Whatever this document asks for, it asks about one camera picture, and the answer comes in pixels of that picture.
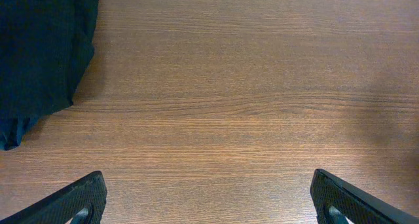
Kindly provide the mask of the black shorts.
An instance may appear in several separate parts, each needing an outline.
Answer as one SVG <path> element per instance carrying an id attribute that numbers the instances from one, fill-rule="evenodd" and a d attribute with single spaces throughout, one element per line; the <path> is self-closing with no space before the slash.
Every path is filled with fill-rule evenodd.
<path id="1" fill-rule="evenodd" d="M 1 150 L 66 109 L 94 56 L 99 0 L 1 0 Z"/>

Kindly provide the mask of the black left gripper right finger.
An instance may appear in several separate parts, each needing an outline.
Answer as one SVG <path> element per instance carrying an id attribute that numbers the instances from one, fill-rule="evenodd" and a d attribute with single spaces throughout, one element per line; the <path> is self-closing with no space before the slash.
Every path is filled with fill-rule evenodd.
<path id="1" fill-rule="evenodd" d="M 320 224 L 418 224 L 417 217 L 323 169 L 314 171 L 310 195 Z"/>

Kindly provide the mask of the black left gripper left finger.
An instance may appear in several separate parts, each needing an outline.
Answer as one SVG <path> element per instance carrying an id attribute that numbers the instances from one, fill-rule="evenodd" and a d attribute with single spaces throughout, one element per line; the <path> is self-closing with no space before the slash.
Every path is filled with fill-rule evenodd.
<path id="1" fill-rule="evenodd" d="M 94 171 L 27 208 L 1 220 L 1 224 L 100 224 L 107 188 L 100 171 Z"/>

